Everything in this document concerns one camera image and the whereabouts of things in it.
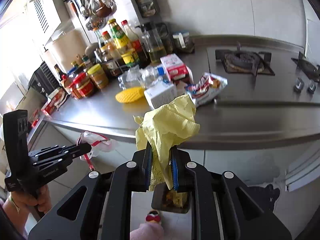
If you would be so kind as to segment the person's left hand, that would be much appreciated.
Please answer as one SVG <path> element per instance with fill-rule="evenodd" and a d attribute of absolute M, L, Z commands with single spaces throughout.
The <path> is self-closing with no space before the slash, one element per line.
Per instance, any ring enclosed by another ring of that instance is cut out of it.
<path fill-rule="evenodd" d="M 38 211 L 47 213 L 52 208 L 48 186 L 44 185 L 37 191 L 37 193 L 38 196 L 33 197 L 31 194 L 24 191 L 12 192 L 9 198 L 2 205 L 5 213 L 8 216 L 15 215 L 22 217 L 29 213 L 29 206 L 38 206 Z"/>

